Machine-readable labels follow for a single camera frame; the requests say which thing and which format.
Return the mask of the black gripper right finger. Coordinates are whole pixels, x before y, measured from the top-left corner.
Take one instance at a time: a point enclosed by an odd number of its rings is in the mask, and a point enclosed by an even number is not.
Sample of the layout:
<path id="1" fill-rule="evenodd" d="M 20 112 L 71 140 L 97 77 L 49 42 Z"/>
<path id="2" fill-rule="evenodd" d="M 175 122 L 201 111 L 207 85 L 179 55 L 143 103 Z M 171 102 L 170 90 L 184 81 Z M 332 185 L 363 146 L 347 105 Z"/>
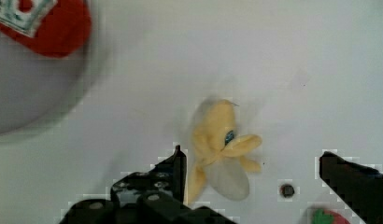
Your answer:
<path id="1" fill-rule="evenodd" d="M 320 179 L 366 224 L 383 224 L 383 174 L 332 152 L 319 158 Z"/>

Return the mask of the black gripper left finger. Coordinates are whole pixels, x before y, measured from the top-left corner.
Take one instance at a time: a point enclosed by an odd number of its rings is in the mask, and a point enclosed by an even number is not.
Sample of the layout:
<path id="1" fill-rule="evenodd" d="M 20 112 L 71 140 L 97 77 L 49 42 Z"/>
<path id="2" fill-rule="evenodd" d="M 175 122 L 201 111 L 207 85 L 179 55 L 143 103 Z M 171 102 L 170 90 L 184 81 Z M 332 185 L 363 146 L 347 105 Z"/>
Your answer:
<path id="1" fill-rule="evenodd" d="M 59 224 L 236 224 L 207 206 L 184 204 L 187 157 L 181 147 L 148 172 L 115 182 L 108 199 L 75 203 Z"/>

